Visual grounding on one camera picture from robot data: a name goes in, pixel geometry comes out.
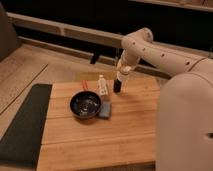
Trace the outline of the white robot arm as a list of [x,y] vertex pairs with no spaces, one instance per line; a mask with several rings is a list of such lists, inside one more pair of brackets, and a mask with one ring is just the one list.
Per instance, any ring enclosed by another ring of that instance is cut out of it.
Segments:
[[156,171],[213,171],[213,59],[153,43],[142,28],[121,40],[117,79],[143,59],[167,73],[156,114]]

